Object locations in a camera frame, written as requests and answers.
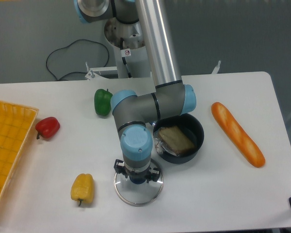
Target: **yellow plastic basket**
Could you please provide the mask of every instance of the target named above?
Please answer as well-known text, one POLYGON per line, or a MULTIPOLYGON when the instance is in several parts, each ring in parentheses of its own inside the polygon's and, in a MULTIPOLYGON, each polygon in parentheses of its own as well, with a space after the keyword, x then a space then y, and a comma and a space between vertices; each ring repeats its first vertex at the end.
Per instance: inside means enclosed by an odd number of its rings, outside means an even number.
POLYGON ((0 101, 0 199, 38 111, 36 108, 0 101))

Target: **toast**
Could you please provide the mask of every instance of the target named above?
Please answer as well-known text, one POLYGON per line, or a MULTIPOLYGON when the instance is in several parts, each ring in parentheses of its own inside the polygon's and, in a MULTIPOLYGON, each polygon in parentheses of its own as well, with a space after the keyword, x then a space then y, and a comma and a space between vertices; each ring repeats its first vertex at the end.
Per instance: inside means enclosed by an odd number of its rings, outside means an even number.
POLYGON ((160 128, 158 136, 161 141, 164 142, 176 155, 187 154, 196 149, 193 142, 180 130, 178 126, 160 128))

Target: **pepper stem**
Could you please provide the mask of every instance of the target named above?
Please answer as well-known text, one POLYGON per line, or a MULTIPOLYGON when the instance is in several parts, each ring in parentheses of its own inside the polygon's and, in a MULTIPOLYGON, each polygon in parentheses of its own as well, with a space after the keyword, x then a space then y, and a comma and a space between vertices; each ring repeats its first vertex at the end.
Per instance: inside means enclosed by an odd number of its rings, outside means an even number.
POLYGON ((78 199, 80 201, 79 206, 81 206, 83 199, 78 199))

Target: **green bell pepper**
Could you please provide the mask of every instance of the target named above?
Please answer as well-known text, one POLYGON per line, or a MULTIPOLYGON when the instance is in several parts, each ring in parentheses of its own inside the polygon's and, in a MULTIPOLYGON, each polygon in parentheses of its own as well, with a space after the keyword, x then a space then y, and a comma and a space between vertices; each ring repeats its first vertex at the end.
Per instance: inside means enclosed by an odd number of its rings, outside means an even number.
POLYGON ((111 111, 112 93, 104 89, 98 89, 95 93, 94 104, 98 115, 106 116, 111 111))

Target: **yellow bell pepper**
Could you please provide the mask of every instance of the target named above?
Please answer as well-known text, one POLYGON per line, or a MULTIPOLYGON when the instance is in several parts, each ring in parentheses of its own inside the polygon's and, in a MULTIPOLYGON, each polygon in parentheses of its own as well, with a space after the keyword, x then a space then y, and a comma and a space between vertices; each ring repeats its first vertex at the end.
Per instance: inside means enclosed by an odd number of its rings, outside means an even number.
POLYGON ((77 176, 71 187, 71 199, 79 201, 79 206, 82 201, 91 203, 94 198, 94 179, 91 174, 80 174, 77 176))

